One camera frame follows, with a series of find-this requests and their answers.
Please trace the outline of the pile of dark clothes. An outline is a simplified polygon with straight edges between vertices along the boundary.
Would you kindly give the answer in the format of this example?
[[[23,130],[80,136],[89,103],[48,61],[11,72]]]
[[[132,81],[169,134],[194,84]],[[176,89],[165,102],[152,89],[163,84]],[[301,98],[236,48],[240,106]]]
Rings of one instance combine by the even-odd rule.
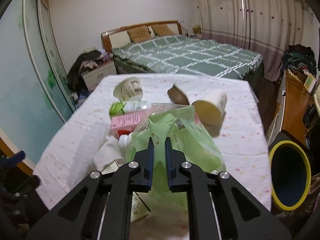
[[[79,97],[82,92],[88,95],[88,89],[81,74],[98,68],[108,60],[109,54],[104,50],[101,52],[95,49],[90,52],[80,54],[67,74],[68,89],[73,94],[75,93],[77,97]]]

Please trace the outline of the yellow rimmed trash bin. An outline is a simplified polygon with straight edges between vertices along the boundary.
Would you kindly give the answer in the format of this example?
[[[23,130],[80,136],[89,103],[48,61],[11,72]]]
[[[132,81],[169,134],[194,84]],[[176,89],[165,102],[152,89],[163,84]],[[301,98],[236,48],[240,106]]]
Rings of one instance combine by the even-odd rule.
[[[306,200],[311,167],[306,153],[291,140],[276,143],[270,150],[272,201],[281,211],[293,211]]]

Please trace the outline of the orange wooden cabinet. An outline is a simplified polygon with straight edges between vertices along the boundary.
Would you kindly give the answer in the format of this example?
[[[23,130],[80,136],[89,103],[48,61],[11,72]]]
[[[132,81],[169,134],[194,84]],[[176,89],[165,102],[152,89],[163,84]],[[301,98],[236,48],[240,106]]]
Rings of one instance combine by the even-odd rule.
[[[307,128],[303,123],[303,116],[307,107],[312,104],[313,98],[305,90],[303,83],[285,70],[278,91],[274,119],[266,135],[268,146],[271,146],[280,132],[306,146]]]

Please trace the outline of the white cup yellow inside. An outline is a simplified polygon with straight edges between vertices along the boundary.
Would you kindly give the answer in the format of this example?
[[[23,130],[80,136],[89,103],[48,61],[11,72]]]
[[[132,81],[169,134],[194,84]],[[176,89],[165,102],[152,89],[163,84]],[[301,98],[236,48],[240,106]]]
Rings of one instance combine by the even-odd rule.
[[[221,89],[214,89],[207,96],[194,101],[191,105],[194,106],[197,116],[203,124],[215,126],[223,121],[226,104],[227,94]]]

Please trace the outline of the white tissue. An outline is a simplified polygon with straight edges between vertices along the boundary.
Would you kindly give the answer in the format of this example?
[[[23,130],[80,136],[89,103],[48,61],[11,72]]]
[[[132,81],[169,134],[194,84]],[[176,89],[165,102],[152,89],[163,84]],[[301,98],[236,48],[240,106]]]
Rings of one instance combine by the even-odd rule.
[[[93,162],[97,170],[101,172],[106,165],[114,162],[116,159],[124,160],[124,157],[120,153],[118,140],[113,136],[109,136],[94,155]]]

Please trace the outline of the clothes pile on cabinet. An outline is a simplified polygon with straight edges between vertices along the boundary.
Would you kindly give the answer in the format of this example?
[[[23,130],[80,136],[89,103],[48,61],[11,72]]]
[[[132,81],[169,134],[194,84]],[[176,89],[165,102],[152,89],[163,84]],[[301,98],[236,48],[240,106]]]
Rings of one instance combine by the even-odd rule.
[[[281,72],[286,69],[291,72],[303,71],[307,69],[313,76],[317,74],[317,65],[315,54],[311,47],[305,47],[301,44],[289,45],[287,51],[281,58]]]

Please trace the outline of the left brown pillow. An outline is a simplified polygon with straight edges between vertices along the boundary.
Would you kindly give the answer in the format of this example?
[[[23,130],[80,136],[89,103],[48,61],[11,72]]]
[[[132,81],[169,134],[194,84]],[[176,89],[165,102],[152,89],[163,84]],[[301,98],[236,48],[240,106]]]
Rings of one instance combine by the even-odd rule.
[[[146,25],[129,29],[127,34],[130,41],[133,43],[144,42],[152,39]]]

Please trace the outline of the yellow tissue box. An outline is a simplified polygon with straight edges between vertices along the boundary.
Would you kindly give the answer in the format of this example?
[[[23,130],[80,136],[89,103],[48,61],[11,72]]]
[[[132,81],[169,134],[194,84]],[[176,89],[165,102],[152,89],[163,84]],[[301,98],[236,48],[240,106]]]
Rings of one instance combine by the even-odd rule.
[[[201,26],[199,24],[195,24],[193,26],[193,34],[194,35],[198,35],[198,34],[201,34],[202,31],[201,31]]]

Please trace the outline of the bed with green quilt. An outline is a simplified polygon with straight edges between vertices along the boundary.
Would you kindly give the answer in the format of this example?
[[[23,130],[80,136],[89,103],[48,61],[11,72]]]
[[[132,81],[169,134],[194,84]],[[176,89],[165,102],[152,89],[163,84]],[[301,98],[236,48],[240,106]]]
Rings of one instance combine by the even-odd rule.
[[[155,36],[151,26],[166,24],[175,35]],[[152,39],[133,43],[127,31],[146,25]],[[190,38],[178,21],[140,23],[101,34],[105,50],[120,74],[191,74],[248,81],[255,87],[263,78],[261,54],[215,40]]]

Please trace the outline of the brown pillow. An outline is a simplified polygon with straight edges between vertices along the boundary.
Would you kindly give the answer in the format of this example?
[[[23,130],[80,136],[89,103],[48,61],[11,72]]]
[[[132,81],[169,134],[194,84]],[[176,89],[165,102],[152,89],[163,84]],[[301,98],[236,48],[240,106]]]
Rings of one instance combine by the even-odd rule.
[[[151,29],[155,36],[163,37],[175,35],[175,33],[166,24],[154,24],[151,26]]]
[[[146,25],[129,29],[127,34],[130,41],[133,43],[144,42],[152,39]]]

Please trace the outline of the white printed paper cup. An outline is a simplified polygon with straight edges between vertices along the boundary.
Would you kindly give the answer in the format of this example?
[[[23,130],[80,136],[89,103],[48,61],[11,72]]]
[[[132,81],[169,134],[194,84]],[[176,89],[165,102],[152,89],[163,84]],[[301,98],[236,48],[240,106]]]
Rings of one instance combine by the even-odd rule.
[[[142,100],[143,90],[139,78],[131,77],[117,84],[113,96],[120,101]]]

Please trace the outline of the green white bottle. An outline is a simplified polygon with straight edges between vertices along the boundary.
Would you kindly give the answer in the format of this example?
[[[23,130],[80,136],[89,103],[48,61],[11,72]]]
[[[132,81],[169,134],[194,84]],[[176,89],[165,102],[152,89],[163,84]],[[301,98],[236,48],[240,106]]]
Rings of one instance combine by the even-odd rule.
[[[149,109],[151,103],[145,100],[118,101],[111,104],[109,116],[119,116]]]

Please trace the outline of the white bottle with cap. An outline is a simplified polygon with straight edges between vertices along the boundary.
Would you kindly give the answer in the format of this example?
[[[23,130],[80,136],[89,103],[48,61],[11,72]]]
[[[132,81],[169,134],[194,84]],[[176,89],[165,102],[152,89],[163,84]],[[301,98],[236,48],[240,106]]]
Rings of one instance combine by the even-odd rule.
[[[119,144],[119,150],[120,150],[121,154],[126,153],[128,146],[131,143],[131,140],[132,140],[132,133],[122,134],[119,137],[118,144]]]

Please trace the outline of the sliding wardrobe door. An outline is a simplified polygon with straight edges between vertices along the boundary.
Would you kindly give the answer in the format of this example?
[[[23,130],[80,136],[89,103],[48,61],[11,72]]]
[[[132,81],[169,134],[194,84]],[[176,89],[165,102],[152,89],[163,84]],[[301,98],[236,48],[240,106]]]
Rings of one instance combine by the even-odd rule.
[[[12,0],[1,17],[1,129],[36,164],[75,111],[44,0]]]

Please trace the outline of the brown small container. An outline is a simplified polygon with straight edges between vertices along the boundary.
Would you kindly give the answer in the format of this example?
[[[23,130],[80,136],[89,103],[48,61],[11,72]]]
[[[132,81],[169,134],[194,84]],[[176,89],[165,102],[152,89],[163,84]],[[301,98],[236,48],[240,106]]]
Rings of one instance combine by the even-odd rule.
[[[173,104],[190,105],[187,96],[175,85],[167,91],[168,97]]]

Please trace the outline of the striped pink curtain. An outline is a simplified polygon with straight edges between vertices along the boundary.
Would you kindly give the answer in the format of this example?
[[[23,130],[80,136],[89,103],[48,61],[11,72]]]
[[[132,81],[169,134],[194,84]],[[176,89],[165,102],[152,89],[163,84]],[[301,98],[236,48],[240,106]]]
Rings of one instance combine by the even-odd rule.
[[[195,0],[203,37],[256,51],[264,76],[276,81],[290,45],[319,56],[319,21],[306,0]]]

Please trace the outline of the right brown pillow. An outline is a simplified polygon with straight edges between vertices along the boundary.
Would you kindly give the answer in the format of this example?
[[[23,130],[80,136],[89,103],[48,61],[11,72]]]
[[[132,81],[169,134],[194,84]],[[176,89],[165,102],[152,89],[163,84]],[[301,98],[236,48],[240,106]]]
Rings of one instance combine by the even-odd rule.
[[[163,37],[175,35],[175,33],[166,24],[154,24],[151,26],[151,29],[155,36]]]

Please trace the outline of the white dotted table cloth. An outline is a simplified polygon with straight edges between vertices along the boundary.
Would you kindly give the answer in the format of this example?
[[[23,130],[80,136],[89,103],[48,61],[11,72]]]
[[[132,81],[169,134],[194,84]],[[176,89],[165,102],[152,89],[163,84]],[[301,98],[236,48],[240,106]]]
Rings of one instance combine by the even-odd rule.
[[[94,155],[110,134],[109,107],[113,90],[127,79],[110,75],[56,133],[34,174],[40,178],[37,193],[48,208],[54,207],[70,190],[67,182],[76,158],[88,150]],[[146,100],[165,103],[167,91],[175,84],[190,101],[200,100],[214,89],[227,94],[226,114],[219,126],[207,131],[220,150],[227,171],[266,208],[271,206],[271,175],[264,127],[250,85],[246,81],[182,74],[140,74]]]

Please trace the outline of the white nightstand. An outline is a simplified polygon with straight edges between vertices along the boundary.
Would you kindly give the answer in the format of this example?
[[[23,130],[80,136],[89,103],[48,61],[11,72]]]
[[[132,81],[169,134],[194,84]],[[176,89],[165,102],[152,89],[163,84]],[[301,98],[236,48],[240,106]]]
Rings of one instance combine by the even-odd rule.
[[[82,78],[87,86],[88,91],[91,93],[100,81],[109,75],[117,75],[117,70],[113,60],[101,64],[99,67],[82,73]]]

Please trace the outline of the pink carton box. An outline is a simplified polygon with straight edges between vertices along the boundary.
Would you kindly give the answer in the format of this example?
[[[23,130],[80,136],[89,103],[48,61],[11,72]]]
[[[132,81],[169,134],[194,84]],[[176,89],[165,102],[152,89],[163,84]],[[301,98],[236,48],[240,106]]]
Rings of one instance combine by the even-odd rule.
[[[150,110],[138,111],[111,118],[111,134],[119,139],[121,135],[130,134],[135,130],[140,121],[151,114]]]

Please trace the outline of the green plastic wrapper bag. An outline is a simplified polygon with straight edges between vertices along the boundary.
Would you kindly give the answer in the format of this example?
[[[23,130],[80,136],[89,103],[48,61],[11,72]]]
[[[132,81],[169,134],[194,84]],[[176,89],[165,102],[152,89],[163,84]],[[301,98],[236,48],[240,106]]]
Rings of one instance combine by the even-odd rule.
[[[165,140],[170,138],[173,149],[184,153],[187,161],[205,172],[223,171],[226,166],[212,137],[201,124],[193,106],[154,103],[132,133],[126,160],[144,150],[151,139],[154,145],[152,188],[139,196],[152,214],[187,210],[187,195],[171,193],[165,166]]]

